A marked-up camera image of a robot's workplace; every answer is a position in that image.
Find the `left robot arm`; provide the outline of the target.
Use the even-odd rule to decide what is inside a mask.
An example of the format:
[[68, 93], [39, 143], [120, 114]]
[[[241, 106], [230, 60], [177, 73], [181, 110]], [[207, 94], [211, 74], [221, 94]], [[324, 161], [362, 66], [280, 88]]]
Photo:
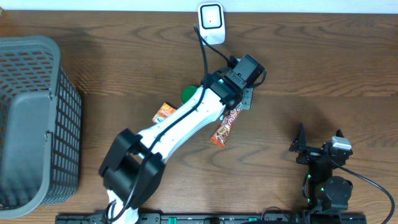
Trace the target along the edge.
[[265, 68], [250, 55], [232, 58], [226, 68], [205, 73], [193, 96], [160, 123], [137, 134], [121, 131], [99, 168], [109, 197], [105, 222], [137, 223], [138, 209], [159, 187], [171, 155], [202, 127], [240, 106], [244, 93], [265, 77]]

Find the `orange snack packet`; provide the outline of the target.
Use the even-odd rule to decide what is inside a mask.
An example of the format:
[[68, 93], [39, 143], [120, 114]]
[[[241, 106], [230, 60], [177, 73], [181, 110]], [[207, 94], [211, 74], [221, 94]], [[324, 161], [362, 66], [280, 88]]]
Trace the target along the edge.
[[167, 118], [168, 116], [170, 116], [172, 113], [174, 113], [176, 111], [176, 109], [171, 106], [168, 103], [164, 103], [160, 109], [158, 110], [158, 112], [156, 112], [156, 114], [154, 115], [154, 117], [152, 118], [152, 121], [155, 124], [158, 124], [160, 122], [162, 122], [165, 118]]

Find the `green lid jar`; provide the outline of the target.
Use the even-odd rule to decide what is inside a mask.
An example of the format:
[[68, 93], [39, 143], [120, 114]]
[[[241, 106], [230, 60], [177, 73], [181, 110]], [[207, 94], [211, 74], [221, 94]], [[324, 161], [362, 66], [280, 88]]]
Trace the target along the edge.
[[183, 89], [181, 94], [182, 104], [185, 104], [197, 91], [197, 86], [188, 86]]

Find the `red toffee candy bar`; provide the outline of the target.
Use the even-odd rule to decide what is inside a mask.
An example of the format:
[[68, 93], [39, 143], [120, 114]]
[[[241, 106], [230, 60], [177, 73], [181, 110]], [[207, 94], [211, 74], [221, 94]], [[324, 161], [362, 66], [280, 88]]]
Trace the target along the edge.
[[225, 148], [226, 140], [229, 136], [231, 128], [241, 111], [241, 108], [230, 110], [229, 113], [223, 118], [222, 122], [210, 138], [210, 141], [213, 144], [222, 149]]

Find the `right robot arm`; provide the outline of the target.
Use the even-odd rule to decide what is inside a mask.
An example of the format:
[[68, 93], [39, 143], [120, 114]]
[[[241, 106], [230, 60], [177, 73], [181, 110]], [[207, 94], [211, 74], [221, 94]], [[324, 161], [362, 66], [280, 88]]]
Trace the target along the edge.
[[345, 165], [353, 154], [349, 139], [337, 130], [331, 141], [320, 147], [307, 145], [305, 128], [300, 124], [298, 134], [289, 147], [298, 154], [296, 163], [306, 165], [308, 172], [302, 185], [302, 194], [308, 208], [292, 215], [291, 223], [342, 223], [343, 212], [348, 209], [353, 184], [333, 175], [333, 170]]

